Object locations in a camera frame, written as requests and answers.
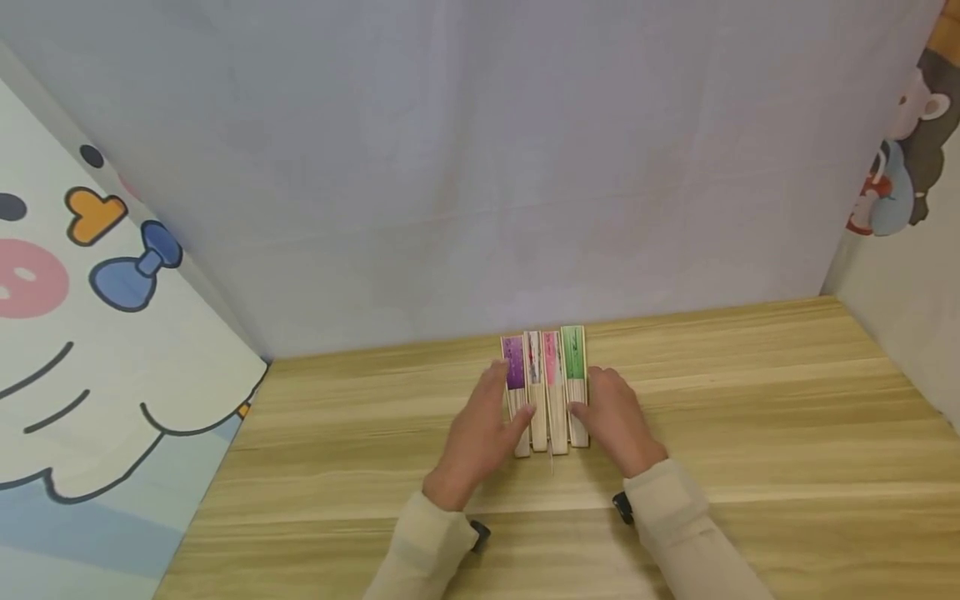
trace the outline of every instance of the cartoon poster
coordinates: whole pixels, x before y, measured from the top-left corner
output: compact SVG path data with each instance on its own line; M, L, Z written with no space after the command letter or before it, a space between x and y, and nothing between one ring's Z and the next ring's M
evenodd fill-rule
M936 218L927 196L943 173L943 146L958 123L960 0L950 0L900 96L897 118L877 150L847 229L886 236Z
M266 365L82 163L0 84L0 577L146 599Z

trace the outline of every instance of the wrist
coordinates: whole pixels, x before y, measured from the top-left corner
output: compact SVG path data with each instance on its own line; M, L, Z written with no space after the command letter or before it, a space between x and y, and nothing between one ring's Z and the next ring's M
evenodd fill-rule
M434 506L448 513L461 513L473 495L473 486L465 477L437 466L423 478L423 495Z
M633 479L669 457L666 446L656 440L651 440L640 444L636 453L620 461L617 466L620 468L620 473L624 479Z

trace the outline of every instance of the sleeve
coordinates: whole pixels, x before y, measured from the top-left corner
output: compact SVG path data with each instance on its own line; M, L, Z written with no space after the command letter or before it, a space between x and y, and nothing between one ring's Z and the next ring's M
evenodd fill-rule
M478 537L463 513L442 511L415 493L364 600L438 600Z
M665 460L624 491L640 541L677 600L773 600L708 513L703 491L678 463Z

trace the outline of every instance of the hand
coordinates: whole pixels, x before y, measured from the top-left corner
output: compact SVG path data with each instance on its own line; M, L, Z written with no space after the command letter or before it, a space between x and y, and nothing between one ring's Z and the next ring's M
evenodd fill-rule
M590 367L589 402L570 402L570 413L630 479L666 460L663 444L647 426L634 392L613 369Z
M487 477L513 456L520 436L537 409L523 408L510 423L503 422L506 361L493 361L480 375L467 406L450 424L444 454L423 479L423 495L441 509L460 512Z

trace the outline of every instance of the white curtain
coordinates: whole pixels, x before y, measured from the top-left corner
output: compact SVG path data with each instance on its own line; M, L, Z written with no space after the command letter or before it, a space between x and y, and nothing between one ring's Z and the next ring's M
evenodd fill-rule
M816 294L939 8L17 0L0 37L295 355Z

